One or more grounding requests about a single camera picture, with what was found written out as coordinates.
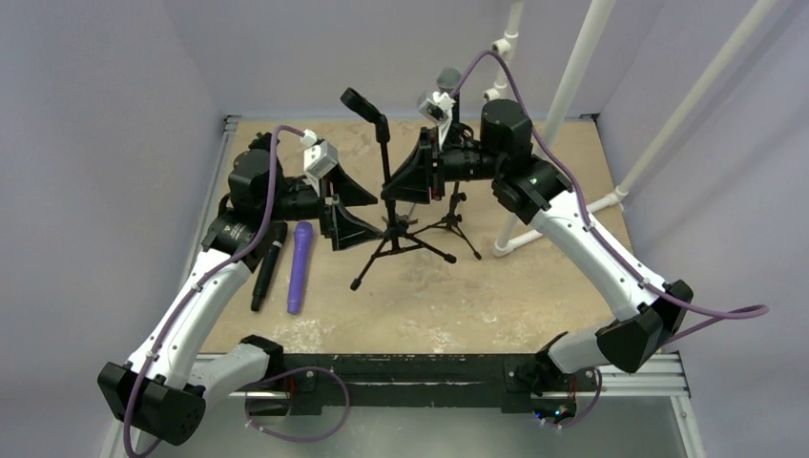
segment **white pvc pipe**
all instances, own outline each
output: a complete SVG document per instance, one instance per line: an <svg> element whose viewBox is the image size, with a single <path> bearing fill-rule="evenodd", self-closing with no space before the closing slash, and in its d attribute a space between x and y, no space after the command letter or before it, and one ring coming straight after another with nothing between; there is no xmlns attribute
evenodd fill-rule
<svg viewBox="0 0 809 458"><path fill-rule="evenodd" d="M508 52L503 55L503 60L506 64L511 62L514 53L517 52L517 38L520 36L520 19L523 16L523 7L525 5L525 0L516 0L511 4L511 9L508 11L506 31L503 33L503 40L507 41L509 46ZM508 79L506 78L506 72L503 69L498 69L497 77L494 79L494 89L498 92L500 97L505 96L507 85Z"/></svg>
<svg viewBox="0 0 809 458"><path fill-rule="evenodd" d="M607 20L610 18L610 12L614 5L615 0L592 0L590 3L590 8L584 18L576 43L573 45L568 66L565 68L562 81L560 81L556 95L553 97L553 102L550 104L548 119L545 121L542 130L543 139L549 147L553 145L553 141L559 134L559 129L568 114L573 96L576 94L576 90L584 77L588 64L590 64L592 53L595 51L595 46L598 45L601 32L604 31L604 27L607 25ZM516 225L517 217L513 214L508 215L508 219L500 231L500 236L492 247L491 251L494 256L501 257L513 251L514 248L510 246L509 239Z"/></svg>
<svg viewBox="0 0 809 458"><path fill-rule="evenodd" d="M674 109L669 120L663 124L660 131L654 137L646 151L640 156L634 164L630 172L624 177L620 184L615 186L615 193L618 198L623 198L630 192L638 177L646 170L649 164L654 160L654 157L660 153L660 150L672 138L672 135L679 129L683 121L688 117L691 111L696 106L696 103L705 94L706 91L714 84L714 82L722 74L722 71L730 64L733 58L738 53L739 49L747 42L753 35L761 21L767 16L770 10L778 3L778 0L758 0L744 19L738 24L731 36L719 50L714 57L714 60L708 64L708 67L699 76L696 83L690 91L683 97L682 101L677 108Z"/></svg>

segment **black tripod stand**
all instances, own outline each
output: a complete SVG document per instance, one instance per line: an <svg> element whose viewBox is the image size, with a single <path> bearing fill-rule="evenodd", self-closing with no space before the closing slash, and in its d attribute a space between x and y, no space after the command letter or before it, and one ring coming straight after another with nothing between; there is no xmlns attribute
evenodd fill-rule
<svg viewBox="0 0 809 458"><path fill-rule="evenodd" d="M445 231L451 232L452 234L455 234L456 236L460 237L463 241L465 241L467 245L469 245L469 248L471 248L472 254L475 255L475 259L481 260L483 257L480 255L480 253L478 253L478 250L476 250L475 247L472 245L472 242L469 241L467 235L464 234L464 231L461 230L461 226L459 223L464 219L461 217L461 215L455 213L455 210L457 210L458 208L458 204L460 202L467 201L467 194L461 193L460 189L461 189L461 182L455 181L455 187L452 189L452 194L449 196L449 211L446 212L446 215L444 215L441 219L439 219L438 222L429 224L419 229L418 231L414 232L413 235L416 236L428 229L444 229Z"/></svg>
<svg viewBox="0 0 809 458"><path fill-rule="evenodd" d="M383 186L385 186L390 182L390 157L387 153L387 142L390 141L390 130L387 126L387 118L384 116L384 114L381 114L379 110L377 110L377 108L374 107L370 102L365 100L363 96L351 88L346 89L345 92L342 93L340 101L343 105L348 107L349 110L357 115L360 115L360 117L372 123L376 128L376 140L380 145L380 152L382 153L382 167L384 174ZM397 217L396 200L391 198L386 199L384 201L384 207L387 211L387 226L383 232L382 241L373 254L371 254L370 259L368 259L368 262L365 264L365 267L363 267L360 275L351 282L352 291L357 291L357 289L360 288L360 285L363 282L363 277L368 272L368 269L371 268L374 261L384 256L399 255L408 251L424 248L425 250L431 251L442 257L450 264L455 263L456 259L454 256L439 250L423 240L417 239L415 234L410 234L407 232L407 229L410 227L410 222L406 219ZM399 238L409 240L414 244L402 247L399 243ZM384 247L389 242L390 248L384 250Z"/></svg>

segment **microphone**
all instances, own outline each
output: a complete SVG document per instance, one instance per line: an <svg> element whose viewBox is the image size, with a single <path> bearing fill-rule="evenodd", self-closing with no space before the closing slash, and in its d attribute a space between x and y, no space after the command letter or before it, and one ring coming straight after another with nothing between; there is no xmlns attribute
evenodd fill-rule
<svg viewBox="0 0 809 458"><path fill-rule="evenodd" d="M292 275L289 278L289 296L286 311L292 315L301 312L303 288L306 285L306 270L309 267L309 248L312 246L312 224L301 221L295 226L295 255L292 258Z"/></svg>
<svg viewBox="0 0 809 458"><path fill-rule="evenodd" d="M271 226L273 244L267 251L267 256L261 263L259 270L259 277L256 279L256 286L253 287L253 302L250 304L250 310L258 312L261 310L261 304L264 298L267 297L267 291L270 289L270 281L273 279L273 271L276 269L276 262L283 243L286 241L287 226L283 221L274 222Z"/></svg>

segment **microphone stand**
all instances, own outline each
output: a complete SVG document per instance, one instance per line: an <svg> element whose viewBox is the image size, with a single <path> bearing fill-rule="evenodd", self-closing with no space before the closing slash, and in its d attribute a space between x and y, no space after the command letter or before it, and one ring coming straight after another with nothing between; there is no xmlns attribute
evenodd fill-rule
<svg viewBox="0 0 809 458"><path fill-rule="evenodd" d="M387 117L385 117L384 114L381 114L375 106L365 99L365 97L361 96L351 88L345 90L340 97L340 101L349 110L374 125L376 141L380 145L380 152L382 154L384 187L390 182L390 156L387 151L387 143L390 141L390 129L388 128ZM365 267L363 267L360 275L351 282L352 291L357 291L360 288L365 274L371 268L374 261L384 256L400 255L408 251L424 248L425 250L440 256L450 264L455 263L456 258L454 256L439 250L423 240L417 239L413 234L407 232L407 229L410 227L410 222L405 219L397 218L395 199L385 199L384 207L387 212L387 222L386 228L383 232L382 241L380 242L379 246L377 246L377 249L373 252L373 254L371 254L370 259L368 259L368 262L365 264ZM400 239L409 240L413 244L409 246L401 246ZM384 250L384 247L388 243L390 243L390 248Z"/></svg>

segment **black microphone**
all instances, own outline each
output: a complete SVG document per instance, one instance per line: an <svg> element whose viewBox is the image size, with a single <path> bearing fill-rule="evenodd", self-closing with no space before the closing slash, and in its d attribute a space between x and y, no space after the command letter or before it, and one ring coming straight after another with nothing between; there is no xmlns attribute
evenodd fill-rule
<svg viewBox="0 0 809 458"><path fill-rule="evenodd" d="M286 240L286 223L283 221L274 222L270 226L272 231L273 243L267 251L267 256L261 263L259 269L259 277L256 279L256 286L253 287L253 302L250 304L250 310L258 312L261 310L261 304L264 298L267 297L267 291L270 289L270 281L273 279L273 271L276 269L276 262L280 249Z"/></svg>

